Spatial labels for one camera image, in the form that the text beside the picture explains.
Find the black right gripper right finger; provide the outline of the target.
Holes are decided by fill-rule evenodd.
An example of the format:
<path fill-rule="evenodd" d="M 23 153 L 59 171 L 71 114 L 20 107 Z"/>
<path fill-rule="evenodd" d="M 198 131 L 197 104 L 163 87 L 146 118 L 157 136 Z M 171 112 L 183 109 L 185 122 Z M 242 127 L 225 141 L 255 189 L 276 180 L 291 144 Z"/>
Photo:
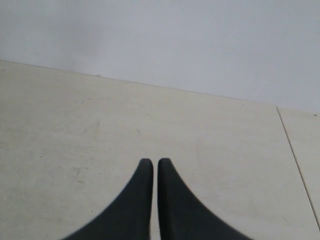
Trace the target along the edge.
<path fill-rule="evenodd" d="M 192 193 L 169 158 L 158 162 L 157 207 L 162 240 L 248 240 Z"/>

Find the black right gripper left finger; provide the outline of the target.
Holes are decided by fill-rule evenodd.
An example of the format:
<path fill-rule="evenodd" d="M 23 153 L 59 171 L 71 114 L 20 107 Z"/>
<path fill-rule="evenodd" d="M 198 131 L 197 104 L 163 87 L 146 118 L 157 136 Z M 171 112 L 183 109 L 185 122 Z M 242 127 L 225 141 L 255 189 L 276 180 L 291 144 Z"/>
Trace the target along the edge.
<path fill-rule="evenodd" d="M 143 158 L 113 202 L 66 240 L 149 240 L 154 168 Z"/>

